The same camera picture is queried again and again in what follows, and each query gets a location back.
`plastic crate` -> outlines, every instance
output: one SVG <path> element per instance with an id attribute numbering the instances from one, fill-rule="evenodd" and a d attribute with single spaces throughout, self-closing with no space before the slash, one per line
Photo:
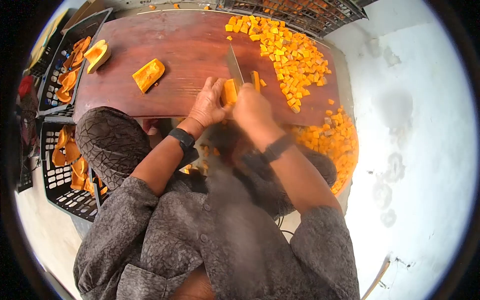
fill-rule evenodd
<path id="1" fill-rule="evenodd" d="M 378 0 L 351 0 L 355 5 L 360 8 L 364 8 L 365 6 L 372 4 Z"/>
<path id="2" fill-rule="evenodd" d="M 349 0 L 223 0 L 224 10 L 285 21 L 301 33 L 321 39 L 361 18 L 365 11 Z"/>
<path id="3" fill-rule="evenodd" d="M 27 157 L 22 163 L 20 180 L 17 184 L 17 191 L 23 192 L 33 187 L 32 171 L 30 169 L 30 159 Z"/>
<path id="4" fill-rule="evenodd" d="M 40 154 L 45 195 L 48 202 L 58 209 L 93 222 L 98 213 L 96 198 L 91 196 L 88 191 L 73 190 L 70 187 L 72 181 L 71 165 L 57 167 L 52 163 L 53 149 L 58 142 L 58 136 L 63 125 L 65 123 L 44 122 L 42 126 Z M 108 194 L 106 193 L 99 199 L 103 203 L 107 198 Z"/>
<path id="5" fill-rule="evenodd" d="M 72 15 L 73 10 L 68 10 L 62 20 L 58 23 L 57 28 L 55 28 L 55 32 L 48 40 L 47 46 L 43 50 L 42 55 L 37 60 L 37 62 L 30 68 L 30 74 L 32 76 L 36 78 L 41 78 L 43 75 L 45 75 L 45 72 L 47 72 L 48 66 L 52 62 L 53 55 L 55 54 L 55 51 L 59 47 L 62 40 L 61 31 Z"/>
<path id="6" fill-rule="evenodd" d="M 58 76 L 68 71 L 62 67 L 62 64 L 67 59 L 67 54 L 70 54 L 73 51 L 73 45 L 80 39 L 91 36 L 92 41 L 90 42 L 89 48 L 96 42 L 96 36 L 102 25 L 105 22 L 114 19 L 112 10 L 112 8 L 109 8 L 92 14 L 72 26 L 63 36 L 38 93 L 38 113 L 39 115 L 47 116 L 46 120 L 73 123 L 72 116 L 75 106 L 75 97 L 77 95 L 78 83 L 85 67 L 85 60 L 80 66 L 77 83 L 73 89 L 72 100 L 67 105 L 59 105 L 62 103 L 55 95 L 55 92 L 62 87 L 61 83 L 58 81 Z"/>

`left hand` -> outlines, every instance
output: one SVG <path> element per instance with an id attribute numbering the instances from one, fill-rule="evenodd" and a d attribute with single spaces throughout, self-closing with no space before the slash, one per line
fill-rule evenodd
<path id="1" fill-rule="evenodd" d="M 231 110 L 230 106 L 220 105 L 225 78 L 208 77 L 205 86 L 198 93 L 195 104 L 188 115 L 189 118 L 197 120 L 204 128 L 221 122 Z"/>

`cutting board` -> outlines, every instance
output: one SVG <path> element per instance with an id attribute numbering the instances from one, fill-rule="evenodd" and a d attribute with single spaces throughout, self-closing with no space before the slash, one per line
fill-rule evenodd
<path id="1" fill-rule="evenodd" d="M 97 40 L 105 39 L 111 57 L 93 74 L 86 69 L 80 78 L 75 99 L 74 120 L 89 109 L 110 106 L 135 118 L 186 117 L 209 76 L 230 78 L 226 53 L 231 43 L 246 82 L 255 70 L 266 83 L 261 93 L 272 104 L 276 121 L 297 125 L 322 125 L 325 110 L 339 107 L 335 64 L 326 46 L 318 50 L 328 60 L 331 75 L 325 86 L 310 85 L 311 95 L 303 98 L 301 112 L 288 107 L 280 90 L 273 63 L 260 56 L 260 42 L 246 34 L 225 32 L 232 15 L 207 10 L 150 12 L 107 22 Z M 231 35 L 233 40 L 226 39 Z M 152 59 L 159 59 L 165 73 L 145 94 L 132 74 Z M 335 101 L 328 104 L 328 99 Z"/>

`sleeve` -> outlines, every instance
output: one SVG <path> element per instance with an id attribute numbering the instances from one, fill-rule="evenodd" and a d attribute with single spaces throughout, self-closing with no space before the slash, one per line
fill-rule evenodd
<path id="1" fill-rule="evenodd" d="M 83 298 L 116 286 L 111 281 L 120 279 L 121 270 L 136 252 L 133 245 L 142 244 L 158 200 L 143 180 L 134 177 L 126 178 L 105 200 L 73 265 L 75 284 Z"/>
<path id="2" fill-rule="evenodd" d="M 302 214 L 290 245 L 314 277 L 326 282 L 335 298 L 360 299 L 350 233 L 336 209 L 320 206 Z"/>

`knife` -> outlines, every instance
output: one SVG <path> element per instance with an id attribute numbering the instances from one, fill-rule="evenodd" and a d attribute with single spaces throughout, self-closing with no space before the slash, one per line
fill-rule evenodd
<path id="1" fill-rule="evenodd" d="M 228 66 L 228 70 L 230 71 L 230 76 L 232 76 L 233 78 L 235 89 L 237 90 L 237 94 L 238 94 L 241 86 L 245 82 L 241 75 L 239 63 L 237 62 L 237 57 L 235 57 L 235 53 L 233 52 L 232 44 L 230 44 L 230 47 L 228 48 L 228 52 L 227 52 L 227 66 Z"/>

